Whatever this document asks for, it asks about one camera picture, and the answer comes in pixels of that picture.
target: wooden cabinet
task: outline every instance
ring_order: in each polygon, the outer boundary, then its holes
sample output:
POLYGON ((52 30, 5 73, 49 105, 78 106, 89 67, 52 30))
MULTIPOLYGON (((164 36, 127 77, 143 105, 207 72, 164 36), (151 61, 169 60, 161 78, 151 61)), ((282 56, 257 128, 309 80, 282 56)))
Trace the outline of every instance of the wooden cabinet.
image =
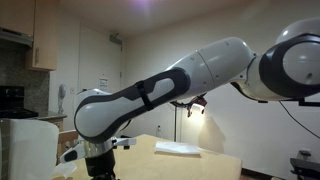
POLYGON ((49 119, 46 121, 56 125, 59 129, 59 132, 63 131, 63 118, 54 118, 54 119, 49 119))
POLYGON ((26 54, 27 69, 56 69, 58 5, 58 0, 36 0, 34 40, 26 54))
POLYGON ((0 0, 0 27, 33 35, 35 0, 0 0))

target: tile backsplash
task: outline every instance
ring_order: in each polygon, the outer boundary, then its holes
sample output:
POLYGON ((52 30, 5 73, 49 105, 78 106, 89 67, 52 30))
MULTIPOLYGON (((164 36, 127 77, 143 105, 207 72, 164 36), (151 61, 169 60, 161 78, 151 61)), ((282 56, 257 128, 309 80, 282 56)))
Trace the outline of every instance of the tile backsplash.
POLYGON ((24 106, 32 111, 47 111, 49 72, 25 69, 25 53, 0 48, 0 86, 24 86, 24 106))

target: wall-mounted phone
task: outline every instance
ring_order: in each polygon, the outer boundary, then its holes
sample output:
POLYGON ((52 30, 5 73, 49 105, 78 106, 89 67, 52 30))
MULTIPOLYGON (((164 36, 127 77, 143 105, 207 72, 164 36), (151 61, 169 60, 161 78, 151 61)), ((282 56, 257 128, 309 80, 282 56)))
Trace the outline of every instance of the wall-mounted phone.
POLYGON ((66 92, 67 92, 67 85, 65 84, 61 84, 59 86, 59 91, 58 91, 58 106, 59 106, 59 114, 63 113, 63 108, 62 108, 62 103, 63 103, 63 99, 66 96, 66 92))

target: wooden table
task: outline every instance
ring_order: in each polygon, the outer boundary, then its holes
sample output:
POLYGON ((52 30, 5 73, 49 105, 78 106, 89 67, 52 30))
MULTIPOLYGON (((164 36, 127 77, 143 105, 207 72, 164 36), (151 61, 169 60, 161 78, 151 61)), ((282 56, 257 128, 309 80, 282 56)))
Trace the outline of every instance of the wooden table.
MULTIPOLYGON (((239 180, 241 160, 235 157, 200 149, 197 155, 155 153, 157 141, 168 141, 149 135, 137 138, 129 150, 114 150, 114 172, 121 180, 239 180)), ((75 161, 77 170, 68 180, 89 180, 84 159, 75 161)))

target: white paper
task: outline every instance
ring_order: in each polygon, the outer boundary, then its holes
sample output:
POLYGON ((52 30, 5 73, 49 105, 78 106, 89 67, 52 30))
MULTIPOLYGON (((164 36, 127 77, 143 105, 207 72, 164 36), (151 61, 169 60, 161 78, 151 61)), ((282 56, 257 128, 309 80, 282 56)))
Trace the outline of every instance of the white paper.
POLYGON ((67 179, 76 169, 77 166, 72 161, 64 164, 60 163, 54 168, 53 174, 62 175, 65 179, 67 179))
POLYGON ((57 126, 39 120, 11 121, 10 180, 51 179, 57 155, 57 126))
POLYGON ((175 154, 200 154, 198 146, 178 142, 157 141, 155 150, 156 152, 167 152, 175 154))

